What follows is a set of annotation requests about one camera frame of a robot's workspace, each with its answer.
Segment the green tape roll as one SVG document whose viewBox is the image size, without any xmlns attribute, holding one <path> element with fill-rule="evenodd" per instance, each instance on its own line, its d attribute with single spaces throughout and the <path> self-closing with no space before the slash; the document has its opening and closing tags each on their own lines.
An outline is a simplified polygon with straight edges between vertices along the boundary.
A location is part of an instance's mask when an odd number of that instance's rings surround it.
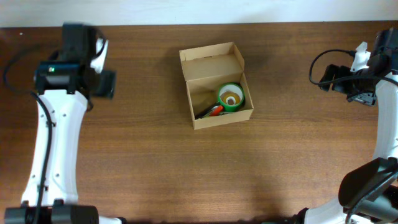
<svg viewBox="0 0 398 224">
<path fill-rule="evenodd" d="M 233 105 L 233 106 L 224 104 L 222 102 L 220 96 L 226 91 L 232 91 L 232 92 L 237 93 L 241 98 L 240 103 Z M 235 112 L 242 106 L 244 99 L 245 99 L 245 95 L 244 95 L 243 89 L 240 85 L 235 84 L 235 83 L 226 83 L 218 89 L 217 99 L 218 99 L 218 102 L 220 102 L 221 105 L 224 106 L 224 109 L 226 112 Z"/>
</svg>

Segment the cardboard box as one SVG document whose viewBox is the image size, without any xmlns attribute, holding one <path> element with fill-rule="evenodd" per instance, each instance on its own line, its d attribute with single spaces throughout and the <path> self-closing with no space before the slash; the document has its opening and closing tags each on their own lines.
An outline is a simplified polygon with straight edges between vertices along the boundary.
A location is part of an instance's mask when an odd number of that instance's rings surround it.
<svg viewBox="0 0 398 224">
<path fill-rule="evenodd" d="M 244 73 L 244 59 L 235 43 L 185 49 L 179 54 L 194 129 L 250 119 L 254 105 Z M 224 109 L 218 116 L 195 119 L 198 113 L 218 102 L 218 89 L 226 83 L 242 87 L 245 95 L 242 106 L 235 112 Z"/>
</svg>

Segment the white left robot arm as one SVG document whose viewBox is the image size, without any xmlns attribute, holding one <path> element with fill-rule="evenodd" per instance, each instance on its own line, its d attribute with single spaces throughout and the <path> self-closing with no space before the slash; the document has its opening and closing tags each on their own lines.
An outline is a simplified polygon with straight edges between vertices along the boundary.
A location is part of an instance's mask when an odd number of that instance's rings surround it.
<svg viewBox="0 0 398 224">
<path fill-rule="evenodd" d="M 38 127 L 34 160 L 19 207 L 7 208 L 5 223 L 125 223 L 80 205 L 76 159 L 81 124 L 90 96 L 112 98 L 116 74 L 104 60 L 42 62 L 35 71 Z"/>
</svg>

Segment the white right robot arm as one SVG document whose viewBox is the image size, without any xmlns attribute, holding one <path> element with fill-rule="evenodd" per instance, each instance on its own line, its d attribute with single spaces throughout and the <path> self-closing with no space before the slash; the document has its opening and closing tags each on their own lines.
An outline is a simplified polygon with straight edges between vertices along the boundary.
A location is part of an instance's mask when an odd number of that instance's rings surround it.
<svg viewBox="0 0 398 224">
<path fill-rule="evenodd" d="M 304 208 L 289 223 L 397 223 L 397 71 L 388 65 L 352 67 L 341 81 L 356 88 L 367 84 L 377 97 L 373 159 L 345 175 L 336 198 Z"/>
</svg>

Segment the yellow tape roll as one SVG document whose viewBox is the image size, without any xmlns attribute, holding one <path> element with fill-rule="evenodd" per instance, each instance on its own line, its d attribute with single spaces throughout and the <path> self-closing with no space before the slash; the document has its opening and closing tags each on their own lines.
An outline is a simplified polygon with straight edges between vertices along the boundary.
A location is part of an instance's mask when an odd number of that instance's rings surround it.
<svg viewBox="0 0 398 224">
<path fill-rule="evenodd" d="M 240 96 L 239 96 L 237 93 L 232 92 L 232 91 L 226 91 L 226 92 L 224 92 L 224 93 L 220 96 L 220 98 L 221 98 L 221 100 L 222 100 L 222 102 L 223 102 L 224 104 L 230 105 L 230 106 L 239 104 L 240 101 L 241 101 Z"/>
</svg>

